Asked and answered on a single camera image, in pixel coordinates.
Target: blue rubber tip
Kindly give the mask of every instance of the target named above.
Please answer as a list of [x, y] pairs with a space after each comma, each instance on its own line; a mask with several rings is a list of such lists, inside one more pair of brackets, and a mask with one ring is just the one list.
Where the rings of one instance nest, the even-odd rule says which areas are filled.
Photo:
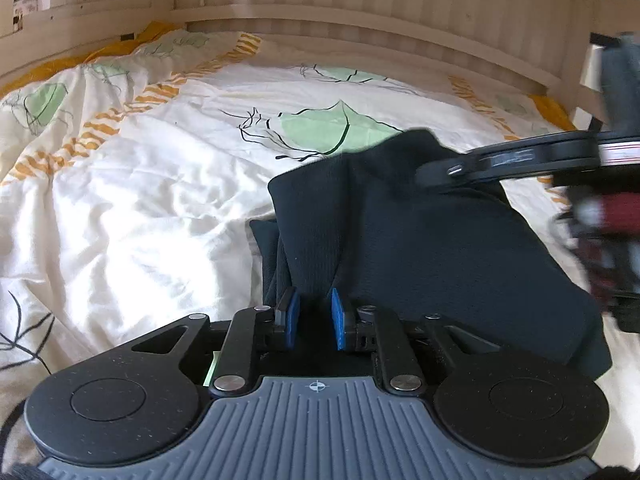
[[300, 294], [296, 290], [287, 307], [287, 325], [285, 328], [285, 343], [291, 350], [296, 342], [296, 330], [298, 329], [298, 317], [300, 316]]
[[347, 346], [344, 336], [344, 309], [340, 295], [335, 288], [331, 290], [331, 317], [334, 320], [335, 342], [338, 345], [338, 350], [344, 350]]

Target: bed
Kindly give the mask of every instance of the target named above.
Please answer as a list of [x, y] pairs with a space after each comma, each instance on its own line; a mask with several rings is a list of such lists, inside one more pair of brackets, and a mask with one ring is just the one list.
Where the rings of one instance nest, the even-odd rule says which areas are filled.
[[[48, 374], [191, 312], [229, 319], [260, 304], [248, 221], [273, 214], [271, 178], [414, 126], [463, 151], [571, 129], [577, 108], [606, 121], [581, 84], [590, 34], [632, 30], [640, 8], [51, 1], [15, 34], [0, 7], [3, 468], [37, 460], [20, 414]], [[504, 187], [586, 286], [548, 231], [566, 207], [548, 184]], [[640, 344], [604, 321], [611, 417], [594, 458], [636, 467]]]

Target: crosshair symbol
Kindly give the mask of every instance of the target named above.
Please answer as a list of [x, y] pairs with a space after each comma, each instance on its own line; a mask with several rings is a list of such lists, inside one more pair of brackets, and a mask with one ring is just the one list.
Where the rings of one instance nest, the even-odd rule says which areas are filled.
[[309, 389], [313, 390], [315, 393], [321, 392], [326, 388], [326, 384], [321, 383], [320, 381], [314, 381], [309, 385]]

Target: yellow sheet edge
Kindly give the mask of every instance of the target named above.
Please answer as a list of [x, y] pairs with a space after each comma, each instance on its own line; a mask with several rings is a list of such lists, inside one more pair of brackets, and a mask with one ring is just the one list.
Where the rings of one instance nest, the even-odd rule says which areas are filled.
[[116, 43], [104, 46], [100, 50], [96, 50], [90, 54], [84, 54], [83, 56], [61, 57], [59, 59], [46, 61], [0, 88], [0, 98], [28, 83], [46, 81], [58, 72], [62, 72], [67, 68], [73, 68], [81, 63], [89, 63], [98, 57], [126, 56], [127, 54], [131, 54], [143, 43], [155, 41], [160, 38], [160, 36], [172, 30], [177, 30], [178, 28], [181, 27], [174, 23], [151, 22], [146, 26], [145, 30], [140, 32], [135, 40], [117, 41]]
[[529, 98], [535, 103], [536, 108], [545, 121], [554, 124], [558, 128], [562, 128], [566, 132], [575, 130], [574, 124], [569, 120], [564, 108], [545, 95], [530, 95]]

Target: dark blue garment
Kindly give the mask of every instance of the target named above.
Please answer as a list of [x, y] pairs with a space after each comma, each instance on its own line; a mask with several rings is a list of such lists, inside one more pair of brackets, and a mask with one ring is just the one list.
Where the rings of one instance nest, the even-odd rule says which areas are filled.
[[591, 378], [611, 366], [593, 298], [565, 275], [499, 184], [446, 192], [415, 170], [448, 158], [427, 130], [343, 153], [269, 183], [276, 220], [252, 221], [264, 303], [332, 287], [404, 319], [437, 312]]

